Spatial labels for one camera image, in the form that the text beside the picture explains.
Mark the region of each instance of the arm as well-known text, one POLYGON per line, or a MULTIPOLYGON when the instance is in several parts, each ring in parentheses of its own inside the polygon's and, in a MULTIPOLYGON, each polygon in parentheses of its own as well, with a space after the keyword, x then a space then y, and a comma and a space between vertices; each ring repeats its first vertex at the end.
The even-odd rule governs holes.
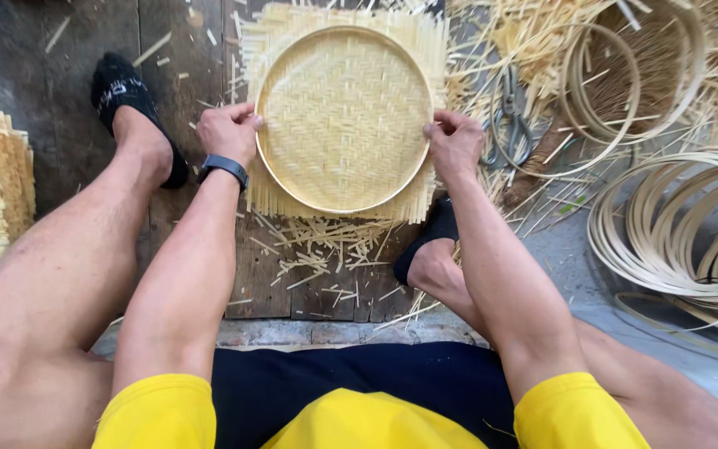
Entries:
MULTIPOLYGON (((247 168, 262 124, 253 111, 251 103, 205 111, 197 129, 207 152, 247 168)), ((239 193, 231 173, 213 170, 148 266, 118 335, 113 395, 158 374, 211 379, 215 337, 234 284, 239 193)))
POLYGON ((426 125, 424 132, 453 199, 467 291, 497 344, 518 403, 543 380, 588 368, 566 302, 475 178, 481 127, 458 113, 437 111, 434 118, 442 123, 426 125))

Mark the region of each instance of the leg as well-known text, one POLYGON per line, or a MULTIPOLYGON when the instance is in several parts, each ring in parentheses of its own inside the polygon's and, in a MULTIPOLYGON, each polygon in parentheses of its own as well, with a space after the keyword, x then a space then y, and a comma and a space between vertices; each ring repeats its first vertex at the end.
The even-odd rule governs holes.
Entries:
MULTIPOLYGON (((451 258, 453 245, 451 239, 437 239, 420 247, 408 271, 408 284, 439 298, 494 348, 462 271, 451 258)), ((718 447, 716 398, 595 327, 579 320, 575 325, 591 374, 622 405, 652 447, 718 447)))
POLYGON ((105 171, 0 260, 0 446, 90 447, 112 364, 86 352, 125 309, 134 244, 171 146, 130 107, 105 171))

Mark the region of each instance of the yellow sleeve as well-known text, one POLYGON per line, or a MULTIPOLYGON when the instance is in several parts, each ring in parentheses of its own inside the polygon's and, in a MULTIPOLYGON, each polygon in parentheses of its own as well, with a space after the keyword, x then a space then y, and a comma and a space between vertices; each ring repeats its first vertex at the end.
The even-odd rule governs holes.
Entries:
POLYGON ((514 408, 514 433, 523 449, 649 448, 589 373, 557 375, 525 393, 514 408))
POLYGON ((214 447, 212 388, 188 374, 148 377, 124 388, 99 420, 93 449, 214 447))

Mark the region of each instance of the wooden floor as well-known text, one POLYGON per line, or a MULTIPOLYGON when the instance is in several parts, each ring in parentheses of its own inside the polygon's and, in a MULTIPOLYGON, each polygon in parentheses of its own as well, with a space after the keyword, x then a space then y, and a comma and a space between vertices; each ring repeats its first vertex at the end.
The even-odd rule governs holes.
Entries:
MULTIPOLYGON (((171 42, 143 64, 142 76, 166 130, 189 164, 200 167, 205 153, 188 125, 195 123, 204 110, 196 100, 215 104, 221 95, 228 98, 232 55, 239 61, 239 47, 233 43, 237 36, 232 14, 237 11, 243 19, 250 19, 265 3, 266 0, 247 0, 247 5, 234 0, 0 0, 0 109, 13 116, 15 128, 30 133, 35 151, 38 218, 84 189, 113 156, 114 141, 98 121, 89 100, 96 60, 105 51, 133 60, 165 34, 173 33, 171 42), (203 23, 190 19, 189 7, 201 13, 203 23), (67 16, 71 20, 65 33, 45 54, 46 44, 67 16), (216 37, 217 46, 211 44, 207 29, 216 37), (162 57, 170 57, 171 62, 157 67, 155 61, 162 57), (179 73, 190 76, 180 80, 179 73)), ((351 7, 356 0, 345 3, 351 7)), ((239 100, 245 97, 243 87, 239 89, 239 100)), ((154 195, 135 245, 139 274, 171 233, 174 221, 181 218, 196 189, 191 180, 179 191, 154 195)), ((416 232, 416 226, 404 226, 390 237, 380 260, 394 261, 416 232)), ((249 240, 252 236, 268 240, 251 215, 238 219, 237 277, 232 301, 253 301, 230 306, 226 312, 230 318, 291 316, 303 320, 381 322, 408 311, 411 289, 377 302, 396 287, 389 265, 343 270, 287 290, 287 285, 311 274, 300 268, 270 287, 278 272, 278 258, 263 256, 249 240), (369 282, 366 289, 361 289, 358 306, 355 301, 342 301, 332 308, 333 294, 320 292, 333 284, 353 291, 356 282, 360 287, 369 282)), ((282 252, 281 257, 286 256, 294 254, 282 252)))

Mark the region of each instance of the forearm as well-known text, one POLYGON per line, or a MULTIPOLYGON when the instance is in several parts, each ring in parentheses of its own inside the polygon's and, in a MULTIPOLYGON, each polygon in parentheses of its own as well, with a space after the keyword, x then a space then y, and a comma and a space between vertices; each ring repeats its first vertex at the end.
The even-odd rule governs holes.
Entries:
POLYGON ((214 343, 234 285, 239 183, 214 170, 137 287, 118 335, 113 392, 150 375, 211 378, 214 343))
POLYGON ((544 379, 586 371, 572 315, 479 183, 448 186, 467 291, 498 346, 515 401, 544 379))

